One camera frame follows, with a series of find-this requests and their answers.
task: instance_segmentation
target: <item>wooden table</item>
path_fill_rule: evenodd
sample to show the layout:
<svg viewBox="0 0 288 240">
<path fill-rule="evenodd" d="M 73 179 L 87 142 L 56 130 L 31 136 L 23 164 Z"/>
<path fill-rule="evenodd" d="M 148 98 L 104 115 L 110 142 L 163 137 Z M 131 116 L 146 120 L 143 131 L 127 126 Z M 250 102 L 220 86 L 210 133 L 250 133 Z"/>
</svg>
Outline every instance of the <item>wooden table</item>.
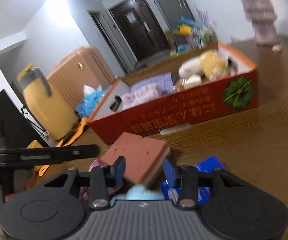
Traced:
<svg viewBox="0 0 288 240">
<path fill-rule="evenodd" d="M 253 41 L 234 45 L 259 65 L 258 108 L 195 124 L 175 134 L 151 137 L 166 140 L 180 165 L 193 165 L 216 155 L 232 173 L 288 207 L 288 38 L 280 40 L 282 53 L 258 47 Z M 98 144 L 102 153 L 109 148 L 91 129 L 76 144 Z M 43 179 L 73 166 L 87 171 L 92 161 L 52 165 Z M 288 227 L 283 240 L 288 240 Z"/>
</svg>

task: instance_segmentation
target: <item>green circular logo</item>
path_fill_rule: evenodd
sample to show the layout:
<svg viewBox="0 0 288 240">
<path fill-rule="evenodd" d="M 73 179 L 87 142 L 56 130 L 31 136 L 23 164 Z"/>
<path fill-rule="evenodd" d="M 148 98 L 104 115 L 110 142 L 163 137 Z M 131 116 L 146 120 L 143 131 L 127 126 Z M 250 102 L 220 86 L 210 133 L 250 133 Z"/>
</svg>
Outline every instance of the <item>green circular logo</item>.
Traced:
<svg viewBox="0 0 288 240">
<path fill-rule="evenodd" d="M 252 81 L 244 77 L 238 77 L 227 84 L 222 99 L 229 108 L 239 110 L 252 101 L 253 95 Z"/>
</svg>

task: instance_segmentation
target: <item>vase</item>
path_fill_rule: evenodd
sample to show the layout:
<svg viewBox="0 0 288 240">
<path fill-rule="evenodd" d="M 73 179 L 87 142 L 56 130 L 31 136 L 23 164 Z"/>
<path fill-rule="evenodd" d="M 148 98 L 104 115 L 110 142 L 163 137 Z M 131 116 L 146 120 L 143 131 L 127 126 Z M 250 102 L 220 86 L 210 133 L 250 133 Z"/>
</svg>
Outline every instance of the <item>vase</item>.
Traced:
<svg viewBox="0 0 288 240">
<path fill-rule="evenodd" d="M 246 19 L 252 22 L 257 45 L 272 46 L 278 43 L 274 21 L 277 16 L 271 0 L 241 0 Z"/>
</svg>

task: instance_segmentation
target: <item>black monitor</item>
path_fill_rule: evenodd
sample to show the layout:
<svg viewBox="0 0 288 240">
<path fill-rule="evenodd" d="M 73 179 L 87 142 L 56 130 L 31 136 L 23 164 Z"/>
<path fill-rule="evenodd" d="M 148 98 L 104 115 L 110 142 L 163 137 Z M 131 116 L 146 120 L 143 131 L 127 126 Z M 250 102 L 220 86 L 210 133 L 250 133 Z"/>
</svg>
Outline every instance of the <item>black monitor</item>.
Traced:
<svg viewBox="0 0 288 240">
<path fill-rule="evenodd" d="M 5 90 L 0 92 L 0 119 L 4 121 L 7 149 L 26 148 L 33 140 L 38 140 L 43 147 L 48 147 L 27 119 L 21 115 Z"/>
</svg>

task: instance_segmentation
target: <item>red sponge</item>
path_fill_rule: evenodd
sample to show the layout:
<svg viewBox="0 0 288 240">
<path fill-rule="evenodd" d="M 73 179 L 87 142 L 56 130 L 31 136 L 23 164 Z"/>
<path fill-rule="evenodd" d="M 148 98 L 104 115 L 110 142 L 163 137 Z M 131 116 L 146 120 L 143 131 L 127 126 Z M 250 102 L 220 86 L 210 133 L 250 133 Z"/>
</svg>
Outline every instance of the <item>red sponge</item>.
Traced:
<svg viewBox="0 0 288 240">
<path fill-rule="evenodd" d="M 166 141 L 124 132 L 100 160 L 113 165 L 119 156 L 126 160 L 125 179 L 148 186 L 163 166 L 171 150 Z"/>
</svg>

